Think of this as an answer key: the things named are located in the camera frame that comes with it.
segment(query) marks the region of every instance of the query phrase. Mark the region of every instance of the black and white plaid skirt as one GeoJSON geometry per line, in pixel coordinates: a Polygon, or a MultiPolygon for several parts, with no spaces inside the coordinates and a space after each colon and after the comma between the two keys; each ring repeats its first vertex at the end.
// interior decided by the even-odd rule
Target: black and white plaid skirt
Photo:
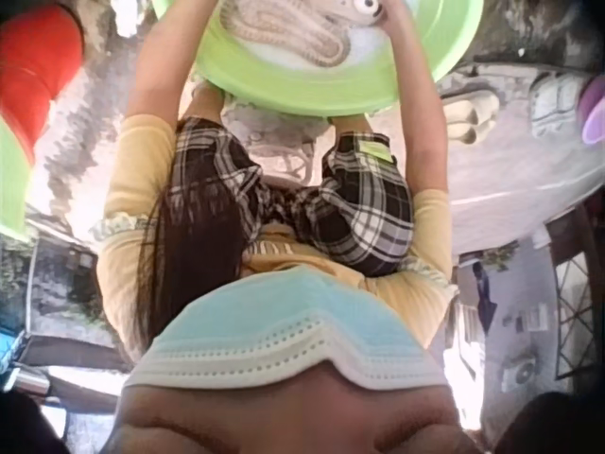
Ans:
{"type": "Polygon", "coordinates": [[[277,221],[300,242],[366,276],[396,272],[406,256],[412,200],[387,136],[342,134],[323,158],[321,185],[286,190],[262,182],[262,168],[223,126],[192,117],[177,133],[170,197],[194,183],[199,176],[192,169],[202,165],[233,195],[249,244],[277,221]]]}

